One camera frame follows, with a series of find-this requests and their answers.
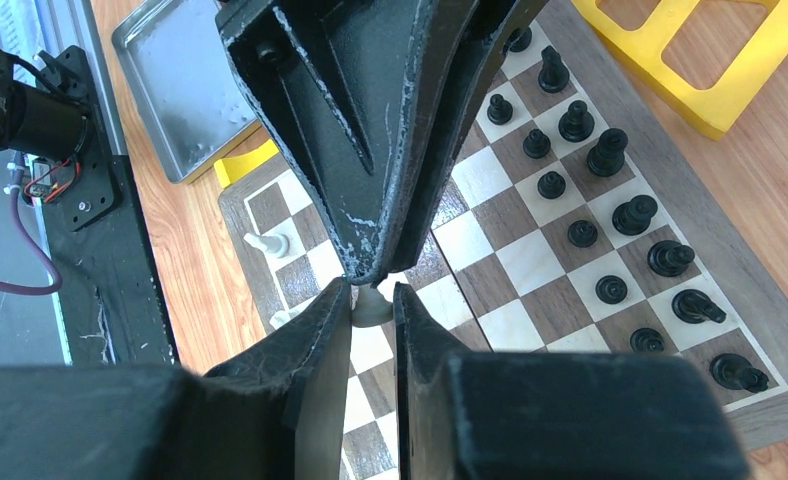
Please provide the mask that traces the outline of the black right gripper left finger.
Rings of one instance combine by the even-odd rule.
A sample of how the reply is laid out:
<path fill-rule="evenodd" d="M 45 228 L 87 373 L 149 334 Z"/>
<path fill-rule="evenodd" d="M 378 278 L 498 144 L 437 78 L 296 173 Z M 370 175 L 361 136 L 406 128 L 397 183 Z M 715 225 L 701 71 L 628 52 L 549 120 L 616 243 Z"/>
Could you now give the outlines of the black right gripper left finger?
<path fill-rule="evenodd" d="M 0 479 L 335 479 L 351 288 L 203 375 L 0 367 Z"/>

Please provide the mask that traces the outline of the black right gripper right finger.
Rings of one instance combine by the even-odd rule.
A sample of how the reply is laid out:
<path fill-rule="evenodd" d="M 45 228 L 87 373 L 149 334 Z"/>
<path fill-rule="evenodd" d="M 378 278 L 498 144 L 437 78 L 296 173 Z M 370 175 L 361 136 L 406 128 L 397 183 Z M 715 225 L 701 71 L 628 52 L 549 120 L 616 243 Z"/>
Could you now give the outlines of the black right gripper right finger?
<path fill-rule="evenodd" d="M 396 286 L 404 479 L 745 479 L 697 369 L 637 353 L 474 351 Z"/>

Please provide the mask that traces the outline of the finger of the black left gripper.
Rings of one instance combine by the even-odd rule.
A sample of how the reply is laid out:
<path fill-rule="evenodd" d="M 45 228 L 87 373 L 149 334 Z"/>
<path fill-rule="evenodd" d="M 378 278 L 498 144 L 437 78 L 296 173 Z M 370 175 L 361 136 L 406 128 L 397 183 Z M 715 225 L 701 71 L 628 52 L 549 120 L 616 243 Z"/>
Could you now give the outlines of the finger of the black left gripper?
<path fill-rule="evenodd" d="M 312 198 L 353 284 L 389 272 L 414 164 L 417 88 L 437 1 L 228 1 L 234 78 Z"/>
<path fill-rule="evenodd" d="M 455 159 L 515 37 L 543 1 L 480 1 L 462 33 L 442 90 L 421 170 L 389 273 L 412 268 L 430 232 Z"/>

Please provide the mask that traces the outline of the white chess king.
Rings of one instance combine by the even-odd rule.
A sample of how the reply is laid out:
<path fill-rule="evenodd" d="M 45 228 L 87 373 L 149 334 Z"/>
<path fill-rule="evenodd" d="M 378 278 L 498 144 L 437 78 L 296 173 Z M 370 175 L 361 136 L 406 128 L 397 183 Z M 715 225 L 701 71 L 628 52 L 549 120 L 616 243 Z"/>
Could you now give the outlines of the white chess king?
<path fill-rule="evenodd" d="M 289 323 L 291 320 L 303 313 L 316 299 L 317 297 L 312 297 L 292 308 L 277 311 L 270 317 L 268 324 L 274 330 L 281 328 L 283 325 Z"/>

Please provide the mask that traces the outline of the white chess pawn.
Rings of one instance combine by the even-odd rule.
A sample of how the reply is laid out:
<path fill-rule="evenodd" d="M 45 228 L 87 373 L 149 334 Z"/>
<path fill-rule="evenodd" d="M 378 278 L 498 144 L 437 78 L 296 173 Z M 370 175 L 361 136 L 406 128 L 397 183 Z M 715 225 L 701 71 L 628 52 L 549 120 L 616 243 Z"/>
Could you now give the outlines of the white chess pawn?
<path fill-rule="evenodd" d="M 356 328 L 381 326 L 393 319 L 393 305 L 377 288 L 361 285 L 357 288 L 351 311 L 351 324 Z"/>

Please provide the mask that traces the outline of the yellow arch block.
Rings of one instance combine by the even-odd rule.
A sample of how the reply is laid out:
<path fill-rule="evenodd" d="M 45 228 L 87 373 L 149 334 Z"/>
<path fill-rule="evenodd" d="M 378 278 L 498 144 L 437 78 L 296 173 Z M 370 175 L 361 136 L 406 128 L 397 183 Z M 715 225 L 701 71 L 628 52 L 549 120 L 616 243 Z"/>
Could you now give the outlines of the yellow arch block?
<path fill-rule="evenodd" d="M 218 184 L 222 189 L 230 187 L 278 153 L 277 145 L 272 140 L 268 140 L 245 154 L 217 160 L 213 169 Z"/>

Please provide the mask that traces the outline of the white chess piece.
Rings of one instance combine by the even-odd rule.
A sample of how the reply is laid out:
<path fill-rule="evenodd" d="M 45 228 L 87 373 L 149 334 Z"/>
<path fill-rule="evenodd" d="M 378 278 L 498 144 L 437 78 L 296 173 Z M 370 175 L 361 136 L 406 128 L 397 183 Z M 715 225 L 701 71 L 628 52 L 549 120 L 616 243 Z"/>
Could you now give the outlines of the white chess piece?
<path fill-rule="evenodd" d="M 290 239 L 281 233 L 259 235 L 248 232 L 243 236 L 243 240 L 249 246 L 273 258 L 284 258 L 290 250 Z"/>

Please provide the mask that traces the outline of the wooden chess board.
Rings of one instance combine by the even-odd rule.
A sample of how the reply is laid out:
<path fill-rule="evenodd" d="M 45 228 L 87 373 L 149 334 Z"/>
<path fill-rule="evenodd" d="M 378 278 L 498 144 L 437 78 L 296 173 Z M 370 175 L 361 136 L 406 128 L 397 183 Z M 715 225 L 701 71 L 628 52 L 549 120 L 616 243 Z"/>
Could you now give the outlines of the wooden chess board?
<path fill-rule="evenodd" d="M 567 2 L 226 1 L 278 146 L 231 195 L 267 329 L 335 277 L 465 344 L 680 357 L 748 449 L 788 438 L 788 301 Z"/>

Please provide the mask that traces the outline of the yellow triangle frame block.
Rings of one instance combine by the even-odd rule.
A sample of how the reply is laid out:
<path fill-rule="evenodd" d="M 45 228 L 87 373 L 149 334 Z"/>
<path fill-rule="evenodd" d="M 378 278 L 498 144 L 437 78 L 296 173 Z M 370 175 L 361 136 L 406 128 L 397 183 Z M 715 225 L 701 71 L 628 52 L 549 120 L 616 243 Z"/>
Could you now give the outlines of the yellow triangle frame block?
<path fill-rule="evenodd" d="M 721 139 L 788 56 L 788 1 L 577 1 L 610 53 L 700 134 Z"/>

